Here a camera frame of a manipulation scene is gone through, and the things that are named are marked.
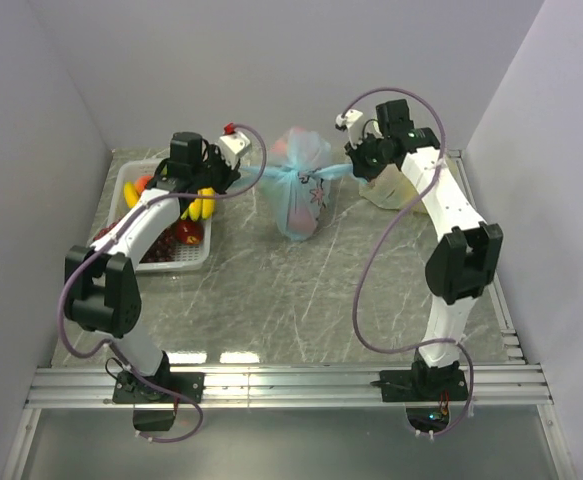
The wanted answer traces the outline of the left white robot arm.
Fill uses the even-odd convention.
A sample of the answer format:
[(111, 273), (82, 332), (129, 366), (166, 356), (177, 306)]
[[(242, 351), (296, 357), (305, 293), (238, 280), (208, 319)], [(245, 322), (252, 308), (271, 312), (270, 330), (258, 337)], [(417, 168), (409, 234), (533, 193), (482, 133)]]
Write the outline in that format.
[(173, 135), (169, 155), (160, 161), (137, 203), (90, 246), (74, 246), (65, 257), (65, 284), (57, 307), (61, 342), (83, 357), (68, 340), (65, 321), (100, 336), (122, 364), (124, 389), (136, 389), (150, 402), (172, 395), (167, 354), (144, 333), (136, 269), (158, 237), (195, 199), (225, 193), (239, 179), (240, 162), (250, 140), (226, 129), (214, 143), (193, 132)]

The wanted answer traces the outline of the blue printed plastic bag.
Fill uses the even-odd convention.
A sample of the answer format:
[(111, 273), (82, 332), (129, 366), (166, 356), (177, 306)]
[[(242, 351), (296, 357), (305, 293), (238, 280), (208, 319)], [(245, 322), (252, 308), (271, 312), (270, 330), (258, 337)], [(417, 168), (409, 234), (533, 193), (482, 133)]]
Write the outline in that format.
[(352, 174), (352, 165), (336, 163), (330, 143), (318, 133), (293, 127), (269, 148), (256, 189), (280, 233), (304, 241), (328, 207), (331, 183)]

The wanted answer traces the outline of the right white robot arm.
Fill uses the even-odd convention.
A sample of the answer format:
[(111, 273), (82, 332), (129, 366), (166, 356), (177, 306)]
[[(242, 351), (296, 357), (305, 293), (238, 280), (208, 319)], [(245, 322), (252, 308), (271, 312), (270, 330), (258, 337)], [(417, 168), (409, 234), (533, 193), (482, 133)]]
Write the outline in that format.
[(465, 400), (457, 345), (477, 299), (494, 279), (503, 232), (470, 204), (448, 170), (440, 140), (432, 129), (414, 125), (405, 100), (378, 105), (376, 116), (375, 133), (358, 110), (336, 119), (349, 138), (345, 152), (354, 175), (370, 181), (396, 167), (415, 189), (414, 200), (425, 207), (437, 236), (425, 264), (432, 304), (422, 344), (410, 371), (383, 371), (377, 384), (387, 401)]

